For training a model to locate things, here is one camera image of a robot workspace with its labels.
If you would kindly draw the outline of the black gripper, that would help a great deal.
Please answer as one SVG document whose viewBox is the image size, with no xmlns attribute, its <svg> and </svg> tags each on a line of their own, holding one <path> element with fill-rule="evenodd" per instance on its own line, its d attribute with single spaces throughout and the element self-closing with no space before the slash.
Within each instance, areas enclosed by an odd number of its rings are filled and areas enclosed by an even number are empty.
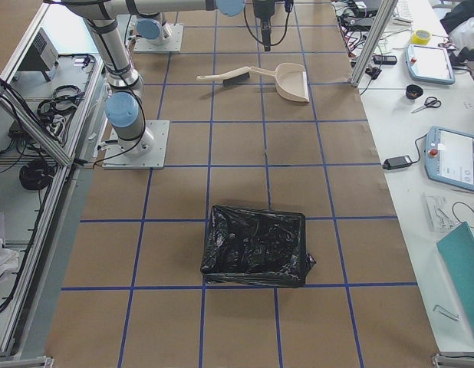
<svg viewBox="0 0 474 368">
<path fill-rule="evenodd" d="M 272 47 L 271 19 L 275 14 L 275 0 L 253 0 L 252 5 L 254 16 L 260 21 L 261 44 L 265 51 L 270 51 Z"/>
</svg>

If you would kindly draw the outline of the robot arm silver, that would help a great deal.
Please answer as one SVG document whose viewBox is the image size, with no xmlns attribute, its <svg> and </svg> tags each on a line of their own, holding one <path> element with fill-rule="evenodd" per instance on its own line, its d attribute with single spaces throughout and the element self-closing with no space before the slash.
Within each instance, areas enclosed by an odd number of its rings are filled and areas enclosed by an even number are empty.
<svg viewBox="0 0 474 368">
<path fill-rule="evenodd" d="M 156 45 L 166 44 L 173 37 L 172 26 L 164 12 L 219 10 L 225 16 L 233 17 L 244 7 L 245 1 L 149 1 L 147 4 L 134 1 L 129 4 L 130 14 L 137 16 L 135 29 L 138 35 Z"/>
<path fill-rule="evenodd" d="M 119 15 L 135 15 L 137 32 L 145 39 L 163 40 L 165 12 L 218 10 L 233 17 L 245 10 L 244 1 L 53 1 L 83 18 L 107 69 L 107 82 L 113 92 L 105 114 L 117 134 L 120 153 L 143 156 L 153 146 L 153 131 L 143 112 L 143 79 L 133 66 L 125 41 L 118 31 Z"/>
</svg>

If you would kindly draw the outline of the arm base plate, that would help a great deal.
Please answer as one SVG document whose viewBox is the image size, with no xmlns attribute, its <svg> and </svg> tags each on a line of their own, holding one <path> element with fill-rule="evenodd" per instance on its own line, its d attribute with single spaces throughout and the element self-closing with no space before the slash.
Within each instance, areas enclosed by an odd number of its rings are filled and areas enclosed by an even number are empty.
<svg viewBox="0 0 474 368">
<path fill-rule="evenodd" d="M 183 42 L 183 24 L 167 23 L 161 28 L 158 38 L 138 38 L 135 42 L 135 53 L 179 53 Z"/>
<path fill-rule="evenodd" d="M 162 169 L 166 157 L 166 145 L 170 131 L 168 120 L 148 120 L 140 143 L 137 140 L 119 140 L 114 128 L 110 139 L 116 143 L 106 149 L 105 169 Z"/>
</svg>

